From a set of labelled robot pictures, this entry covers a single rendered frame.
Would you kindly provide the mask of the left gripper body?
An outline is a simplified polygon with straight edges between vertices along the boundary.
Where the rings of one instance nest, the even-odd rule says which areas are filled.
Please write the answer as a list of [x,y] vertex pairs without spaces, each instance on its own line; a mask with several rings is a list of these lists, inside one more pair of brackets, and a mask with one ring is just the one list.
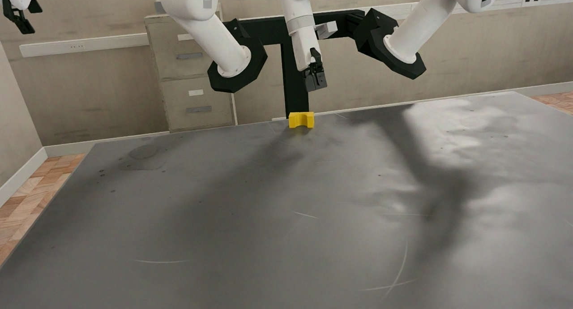
[[318,53],[321,54],[316,34],[314,32],[315,29],[316,27],[307,26],[289,32],[289,36],[292,36],[295,62],[299,72],[309,68],[310,62],[315,62],[315,58],[311,57],[310,48],[315,48]]

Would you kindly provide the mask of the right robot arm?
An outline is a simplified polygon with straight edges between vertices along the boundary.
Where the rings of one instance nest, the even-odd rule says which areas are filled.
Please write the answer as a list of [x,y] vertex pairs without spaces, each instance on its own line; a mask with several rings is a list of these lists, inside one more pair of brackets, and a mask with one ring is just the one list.
[[218,65],[223,77],[241,73],[251,51],[240,46],[215,15],[218,0],[160,0],[167,14],[180,24]]

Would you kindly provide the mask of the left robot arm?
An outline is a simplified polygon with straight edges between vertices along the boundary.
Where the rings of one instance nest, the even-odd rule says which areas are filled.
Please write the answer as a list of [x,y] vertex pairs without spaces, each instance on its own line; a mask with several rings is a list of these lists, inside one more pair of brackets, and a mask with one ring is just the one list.
[[[336,21],[315,25],[309,0],[280,0],[288,33],[307,26],[316,27],[319,40],[327,39],[337,29]],[[495,0],[421,0],[392,35],[386,35],[383,43],[388,51],[400,61],[412,64],[415,53],[427,42],[436,30],[450,17],[456,3],[469,13],[488,9]]]

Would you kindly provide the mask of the yellow arch block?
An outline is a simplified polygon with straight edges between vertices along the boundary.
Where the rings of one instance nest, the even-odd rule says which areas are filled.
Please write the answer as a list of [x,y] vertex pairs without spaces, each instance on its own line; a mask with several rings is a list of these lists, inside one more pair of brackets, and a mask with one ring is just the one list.
[[308,128],[314,126],[314,113],[313,112],[290,112],[289,113],[289,128],[295,128],[299,125],[305,125]]

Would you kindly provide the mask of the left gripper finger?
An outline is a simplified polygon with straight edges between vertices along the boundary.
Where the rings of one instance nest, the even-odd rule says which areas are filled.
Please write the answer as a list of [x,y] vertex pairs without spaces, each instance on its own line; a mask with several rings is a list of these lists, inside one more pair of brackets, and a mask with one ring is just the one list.
[[311,55],[315,58],[315,62],[309,64],[313,73],[312,78],[314,81],[315,89],[322,89],[327,87],[327,81],[324,76],[323,63],[321,62],[321,54],[315,48],[310,48]]
[[304,83],[305,83],[305,87],[306,87],[306,91],[310,92],[310,91],[314,91],[315,89],[315,85],[314,85],[314,81],[312,78],[312,71],[310,68],[306,68],[302,71],[303,73],[303,78],[304,78]]

